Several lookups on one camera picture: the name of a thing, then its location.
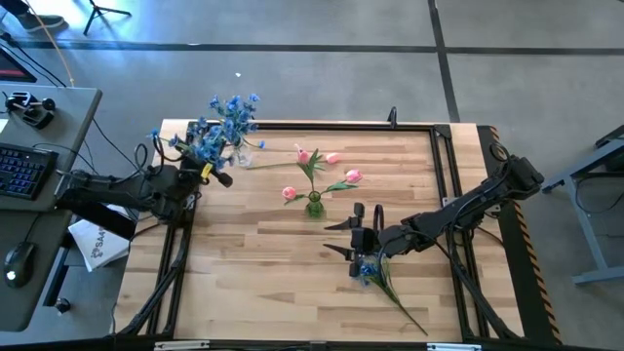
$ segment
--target gray desk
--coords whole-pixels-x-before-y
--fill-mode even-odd
[[[4,131],[0,133],[0,142],[27,147],[37,142],[48,142],[69,147],[75,151],[80,149],[101,99],[101,91],[97,89],[0,84],[0,91],[7,94],[14,91],[31,92],[38,99],[52,98],[57,103],[55,119],[48,127],[37,131],[19,119],[11,118]],[[71,169],[76,158],[73,153],[60,148],[47,146],[45,148],[58,153],[57,169],[62,171]],[[48,187],[56,188],[58,179],[56,175],[52,176],[42,193],[47,191]],[[35,212],[0,211],[0,258],[3,261],[7,251],[23,240],[36,216]],[[55,210],[42,214],[35,223],[28,238],[29,242],[37,245],[32,278],[20,289],[11,289],[4,283],[4,279],[0,281],[0,311],[2,311],[0,331],[18,332],[28,326],[66,233],[69,220],[71,220],[70,211]]]

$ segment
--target bouquet of blue flowers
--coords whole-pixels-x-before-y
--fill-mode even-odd
[[[182,155],[191,156],[199,162],[210,163],[217,170],[221,170],[226,164],[233,166],[236,161],[241,166],[247,167],[252,160],[248,146],[260,149],[265,147],[264,141],[255,145],[245,139],[248,133],[257,131],[257,124],[253,120],[254,103],[258,101],[260,97],[251,94],[248,101],[241,101],[240,96],[235,96],[223,105],[218,96],[214,96],[209,106],[210,109],[216,111],[218,124],[211,126],[205,117],[200,117],[189,131],[192,142],[188,144],[178,135],[174,135],[171,139],[161,138],[160,131],[157,129],[154,129],[149,137],[153,139],[156,151],[168,161],[179,161],[181,157],[178,159],[166,157],[163,151],[163,141]],[[223,156],[223,150],[226,147],[232,147],[233,151]]]

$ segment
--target floor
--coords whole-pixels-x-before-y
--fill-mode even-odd
[[[617,0],[100,0],[133,16],[96,19],[87,37],[86,0],[30,2],[66,18],[56,36],[76,86],[102,89],[97,120],[126,153],[164,118],[206,114],[214,94],[258,93],[266,119],[382,120],[396,105],[401,121],[493,125],[546,176],[624,120]],[[24,33],[11,15],[3,25],[68,81],[55,51],[40,49],[50,48],[43,34]],[[99,170],[131,170],[97,131],[88,142]],[[599,191],[596,206],[620,188]],[[566,194],[536,195],[523,209],[564,342],[622,349],[624,280],[571,282],[595,265]],[[609,263],[624,263],[618,233],[599,234]],[[72,268],[61,294],[75,310],[39,308],[0,343],[107,334],[123,263]]]

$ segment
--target paper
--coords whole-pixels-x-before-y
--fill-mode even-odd
[[[108,209],[128,215],[121,206],[108,205]],[[128,254],[129,241],[85,219],[69,226],[69,232],[85,258],[89,272]]]

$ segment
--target tulip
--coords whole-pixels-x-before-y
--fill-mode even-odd
[[[347,182],[351,184],[355,184],[358,181],[362,180],[364,176],[358,170],[351,170],[347,172]]]
[[[292,200],[296,196],[296,190],[291,186],[287,186],[282,190],[282,196],[284,196],[286,200]]]
[[[302,164],[307,164],[310,161],[310,154],[304,149],[300,148],[299,145],[295,144],[297,149],[297,161]]]
[[[337,152],[332,152],[331,154],[328,154],[327,156],[325,156],[325,161],[327,161],[330,165],[333,165],[334,163],[338,162],[339,159],[340,159],[340,155]]]

